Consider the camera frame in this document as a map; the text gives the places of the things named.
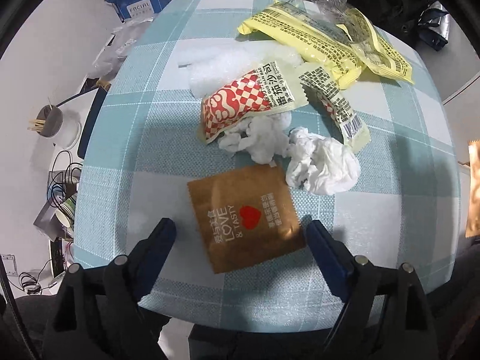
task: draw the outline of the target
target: metal screw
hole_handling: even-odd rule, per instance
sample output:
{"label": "metal screw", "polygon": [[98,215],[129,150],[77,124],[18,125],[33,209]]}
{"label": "metal screw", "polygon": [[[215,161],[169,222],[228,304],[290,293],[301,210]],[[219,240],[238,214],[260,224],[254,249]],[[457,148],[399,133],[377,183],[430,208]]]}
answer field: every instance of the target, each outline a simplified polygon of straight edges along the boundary
{"label": "metal screw", "polygon": [[359,263],[361,266],[364,266],[366,263],[368,263],[368,258],[359,254],[355,256],[355,261]]}
{"label": "metal screw", "polygon": [[116,266],[123,266],[123,264],[126,263],[127,261],[128,261],[128,257],[125,256],[124,254],[121,254],[120,256],[115,257],[115,260],[113,260]]}
{"label": "metal screw", "polygon": [[80,269],[80,264],[75,263],[68,267],[68,272],[71,274],[74,274],[78,272],[79,269]]}
{"label": "metal screw", "polygon": [[414,271],[413,265],[409,264],[408,262],[404,262],[402,264],[402,268],[405,272],[411,274]]}

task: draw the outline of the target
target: checkered tablecloth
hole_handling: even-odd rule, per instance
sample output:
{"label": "checkered tablecloth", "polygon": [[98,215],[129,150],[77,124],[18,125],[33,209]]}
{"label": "checkered tablecloth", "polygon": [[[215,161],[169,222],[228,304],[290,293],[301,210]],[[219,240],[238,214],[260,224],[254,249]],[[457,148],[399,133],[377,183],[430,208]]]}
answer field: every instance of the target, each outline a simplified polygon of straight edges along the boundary
{"label": "checkered tablecloth", "polygon": [[[310,251],[213,274],[186,185],[251,160],[197,140],[200,99],[192,97],[176,55],[235,42],[237,26],[269,3],[173,0],[160,13],[127,58],[95,124],[78,193],[74,253],[84,267],[107,264],[166,216],[175,221],[178,237],[142,306],[221,328],[314,330],[331,327],[342,304],[330,294]],[[457,249],[457,160],[425,65],[414,50],[382,36],[412,64],[415,85],[365,72],[345,91],[371,134],[358,154],[357,185],[334,196],[290,192],[303,223],[320,219],[352,254],[376,265],[409,261],[430,291],[450,278]],[[305,106],[292,114],[292,127],[341,139],[326,113]]]}

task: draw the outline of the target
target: white container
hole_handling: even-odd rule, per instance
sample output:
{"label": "white container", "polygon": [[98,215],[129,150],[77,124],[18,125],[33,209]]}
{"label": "white container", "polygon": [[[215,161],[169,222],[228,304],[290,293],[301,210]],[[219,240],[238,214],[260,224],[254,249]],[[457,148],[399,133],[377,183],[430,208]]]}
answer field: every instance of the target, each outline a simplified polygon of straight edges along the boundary
{"label": "white container", "polygon": [[43,107],[37,119],[45,120],[42,130],[38,133],[53,140],[56,145],[65,150],[71,149],[82,133],[81,123],[74,117],[64,114],[56,106]]}

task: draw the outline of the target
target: snack packaging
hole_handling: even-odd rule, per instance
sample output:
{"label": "snack packaging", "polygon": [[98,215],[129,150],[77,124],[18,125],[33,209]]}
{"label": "snack packaging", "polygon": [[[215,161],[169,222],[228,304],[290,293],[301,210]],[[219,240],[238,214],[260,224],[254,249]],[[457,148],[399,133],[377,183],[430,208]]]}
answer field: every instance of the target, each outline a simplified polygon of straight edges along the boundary
{"label": "snack packaging", "polygon": [[285,173],[255,165],[188,183],[215,273],[246,268],[305,246]]}
{"label": "snack packaging", "polygon": [[210,143],[243,117],[277,114],[306,104],[308,100],[295,69],[269,62],[202,100],[200,135]]}
{"label": "snack packaging", "polygon": [[465,237],[480,236],[480,140],[469,141],[470,202]]}
{"label": "snack packaging", "polygon": [[378,35],[358,9],[340,0],[314,0],[318,14],[305,14],[314,23],[332,23],[343,30],[356,56],[375,74],[413,83],[412,66]]}
{"label": "snack packaging", "polygon": [[282,44],[294,47],[307,62],[321,63],[340,89],[346,89],[362,73],[363,63],[340,28],[325,23],[321,26],[322,30],[318,30],[310,24],[315,23],[305,12],[292,4],[278,1],[243,21],[238,32],[247,35],[261,31]]}
{"label": "snack packaging", "polygon": [[356,154],[370,142],[366,123],[343,97],[337,84],[320,64],[304,63],[297,68],[302,84],[312,88],[343,136],[343,143]]}

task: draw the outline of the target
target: brown paper bag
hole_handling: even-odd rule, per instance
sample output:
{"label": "brown paper bag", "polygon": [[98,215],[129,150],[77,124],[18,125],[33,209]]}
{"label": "brown paper bag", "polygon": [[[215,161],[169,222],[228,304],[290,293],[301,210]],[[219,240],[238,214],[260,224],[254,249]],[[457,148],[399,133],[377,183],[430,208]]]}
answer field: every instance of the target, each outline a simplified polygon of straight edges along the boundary
{"label": "brown paper bag", "polygon": [[248,166],[188,183],[215,273],[245,268],[305,246],[285,173]]}

